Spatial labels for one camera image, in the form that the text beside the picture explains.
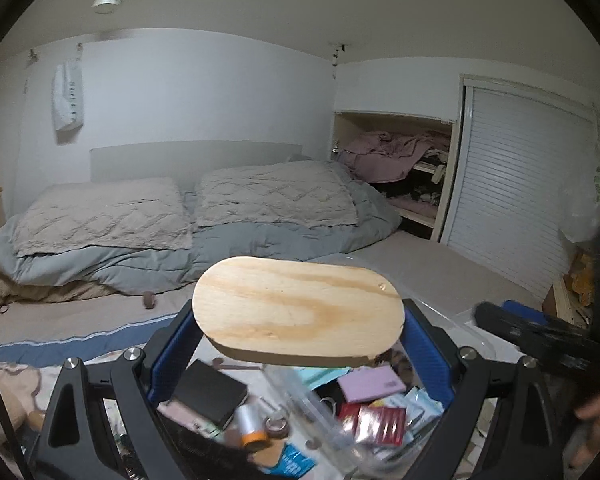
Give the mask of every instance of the open cabinet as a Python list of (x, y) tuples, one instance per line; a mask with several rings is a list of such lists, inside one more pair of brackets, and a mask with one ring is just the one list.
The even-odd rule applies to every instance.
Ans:
[[(445, 221), (456, 170), (459, 137), (456, 124), (432, 118), (402, 114), (338, 111), (335, 114), (333, 124), (332, 158), (342, 158), (342, 152), (347, 150), (347, 146), (350, 146), (352, 141), (360, 135), (368, 132), (389, 132), (390, 134), (405, 136), (435, 132), (437, 135), (448, 139), (448, 152), (446, 152), (446, 156), (443, 156), (444, 154), (441, 153), (437, 162), (432, 164), (430, 161), (431, 157), (424, 157), (424, 160), (418, 160), (415, 163), (404, 179), (392, 182), (391, 185), (370, 182), (372, 186), (385, 194), (391, 202), (396, 202), (392, 203), (392, 207), (403, 218), (401, 228), (421, 238), (438, 241)], [(426, 187), (427, 183), (432, 179), (436, 180), (437, 184), (432, 184), (434, 192), (428, 193), (428, 195), (429, 200), (431, 196), (435, 196), (435, 199), (432, 200), (432, 205), (435, 204), (437, 209), (428, 206), (426, 214), (416, 211), (422, 209), (413, 206), (413, 202), (417, 202), (417, 199), (416, 201), (412, 199), (408, 201), (409, 208), (397, 204), (400, 201), (396, 200), (396, 198), (399, 196), (411, 197), (412, 194), (416, 193), (417, 189), (422, 190), (422, 187)]]

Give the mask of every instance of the human hand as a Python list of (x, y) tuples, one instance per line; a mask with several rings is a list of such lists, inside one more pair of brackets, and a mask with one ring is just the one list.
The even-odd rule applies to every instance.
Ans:
[(570, 466), (577, 468), (591, 462), (600, 451), (600, 394), (577, 408), (575, 414), (580, 420), (593, 422), (587, 441), (578, 448), (571, 459)]

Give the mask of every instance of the plastic bag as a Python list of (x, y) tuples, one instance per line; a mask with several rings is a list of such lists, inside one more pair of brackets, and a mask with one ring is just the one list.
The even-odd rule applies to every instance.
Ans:
[(591, 240), (600, 227), (600, 143), (597, 140), (563, 185), (560, 201), (560, 230), (567, 240), (573, 243)]

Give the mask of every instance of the black strap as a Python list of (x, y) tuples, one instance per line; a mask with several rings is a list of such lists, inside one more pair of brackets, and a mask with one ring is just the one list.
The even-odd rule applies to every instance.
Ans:
[(2, 425), (2, 430), (4, 431), (5, 436), (7, 437), (7, 442), (9, 443), (9, 447), (11, 448), (11, 453), (13, 454), (13, 459), (16, 461), (18, 465), (18, 469), (22, 473), (22, 477), (24, 480), (34, 480), (33, 475), (27, 465), (26, 460), (24, 460), (24, 455), (22, 454), (22, 449), (20, 448), (20, 443), (16, 438), (16, 432), (11, 425), (11, 420), (9, 419), (9, 413), (7, 412), (7, 408), (4, 405), (4, 401), (2, 400), (2, 396), (0, 394), (0, 424)]

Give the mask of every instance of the oval wooden board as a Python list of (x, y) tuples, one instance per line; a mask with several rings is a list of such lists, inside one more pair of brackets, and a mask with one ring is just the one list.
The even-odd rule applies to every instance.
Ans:
[(400, 296), (372, 270), (250, 256), (223, 260), (200, 277), (193, 314), (225, 354), (258, 352), (277, 363), (262, 356), (374, 357), (404, 324)]

